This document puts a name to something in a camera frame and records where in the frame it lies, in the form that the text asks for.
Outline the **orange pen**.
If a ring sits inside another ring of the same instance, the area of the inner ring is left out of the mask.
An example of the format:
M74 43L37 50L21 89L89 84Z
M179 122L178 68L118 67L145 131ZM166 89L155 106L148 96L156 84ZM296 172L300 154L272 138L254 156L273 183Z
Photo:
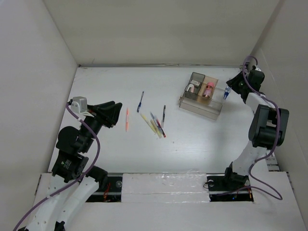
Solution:
M125 121L125 131L128 132L129 128L129 108L126 108L126 121Z

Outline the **blue white glue tube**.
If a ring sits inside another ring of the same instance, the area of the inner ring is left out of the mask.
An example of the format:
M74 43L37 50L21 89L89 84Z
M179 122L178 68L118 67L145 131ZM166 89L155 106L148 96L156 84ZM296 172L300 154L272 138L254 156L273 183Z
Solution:
M228 95L231 92L231 88L229 86L226 86L225 90L224 90L224 95L223 95L223 99L226 100Z

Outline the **blue ballpoint pen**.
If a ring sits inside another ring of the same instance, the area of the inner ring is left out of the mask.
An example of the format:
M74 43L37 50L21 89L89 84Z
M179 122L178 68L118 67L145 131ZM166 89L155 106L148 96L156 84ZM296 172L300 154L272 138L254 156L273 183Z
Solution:
M140 108L141 108L143 96L144 96L144 91L143 91L142 94L141 94L141 99L140 99L140 102L139 102L138 107L137 107L137 113L140 112Z

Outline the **yellow highlighter pen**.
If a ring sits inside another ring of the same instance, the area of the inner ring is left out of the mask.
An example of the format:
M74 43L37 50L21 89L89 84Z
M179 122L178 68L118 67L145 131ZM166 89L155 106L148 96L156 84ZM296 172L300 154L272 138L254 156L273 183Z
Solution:
M146 122L146 124L150 127L150 129L154 132L154 134L156 134L155 128L152 126L152 124L151 124L150 121L146 118L146 116L143 115L142 113L140 113L140 116L143 118L143 120Z
M162 134L161 132L159 131L159 128L157 127L157 125L155 124L155 122L151 119L150 120L153 128L155 129L155 132L157 133L158 137L161 139L162 138Z

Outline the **pink eraser roll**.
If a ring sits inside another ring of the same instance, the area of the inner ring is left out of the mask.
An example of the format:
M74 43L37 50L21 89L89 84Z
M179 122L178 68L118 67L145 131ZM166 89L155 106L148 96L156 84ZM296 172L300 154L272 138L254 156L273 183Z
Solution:
M215 88L215 84L213 82L208 82L203 92L203 97L210 99L214 88Z

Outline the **red gel pen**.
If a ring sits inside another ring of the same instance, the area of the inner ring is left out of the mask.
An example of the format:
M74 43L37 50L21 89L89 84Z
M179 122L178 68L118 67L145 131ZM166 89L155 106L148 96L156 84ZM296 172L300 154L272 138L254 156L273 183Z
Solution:
M163 131L163 128L162 128L162 126L161 126L161 124L160 124L158 118L157 118L156 116L154 116L154 118L155 118L155 121L156 121L156 123L157 123L157 126L158 126L158 128L159 128L161 134L163 135L164 138L166 138L166 134L165 134L165 132Z

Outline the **clear compartment desk organizer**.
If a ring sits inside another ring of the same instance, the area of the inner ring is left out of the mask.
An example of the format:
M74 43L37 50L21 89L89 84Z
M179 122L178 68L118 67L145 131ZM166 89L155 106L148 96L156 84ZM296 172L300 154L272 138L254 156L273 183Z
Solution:
M196 72L191 74L188 84L192 80L201 82L199 92L197 94L187 92L185 91L185 87L184 92L179 99L179 108L200 116L202 115L212 120L217 120L225 102L223 99L224 89L219 86L219 80ZM208 82L213 82L215 84L215 88L210 99L203 97L203 92Z

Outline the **black gel pen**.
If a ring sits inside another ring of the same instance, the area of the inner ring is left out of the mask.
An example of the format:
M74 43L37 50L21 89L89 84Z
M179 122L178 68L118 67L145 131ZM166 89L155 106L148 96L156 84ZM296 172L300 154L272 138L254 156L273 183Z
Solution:
M163 107L163 115L162 115L162 120L161 120L162 128L164 127L165 117L166 117L166 105L164 105L164 107Z

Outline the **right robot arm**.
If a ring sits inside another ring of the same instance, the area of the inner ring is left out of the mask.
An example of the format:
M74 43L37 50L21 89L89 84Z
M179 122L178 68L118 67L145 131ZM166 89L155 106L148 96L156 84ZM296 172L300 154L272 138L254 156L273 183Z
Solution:
M248 131L249 142L239 157L226 168L222 178L228 191L246 189L245 183L252 177L253 166L271 155L285 138L289 111L279 108L265 94L259 92L264 79L262 71L252 69L249 73L241 71L227 81L228 87L239 94L254 113Z

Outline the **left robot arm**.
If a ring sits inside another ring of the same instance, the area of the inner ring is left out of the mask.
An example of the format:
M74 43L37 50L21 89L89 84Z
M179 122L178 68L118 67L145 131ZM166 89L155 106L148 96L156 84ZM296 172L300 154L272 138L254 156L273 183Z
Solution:
M122 103L89 105L85 97L74 97L65 107L81 123L80 128L60 130L48 194L21 220L36 211L33 219L22 228L17 224L16 231L66 231L88 198L107 186L107 171L95 165L101 150L98 133L102 127L117 124Z

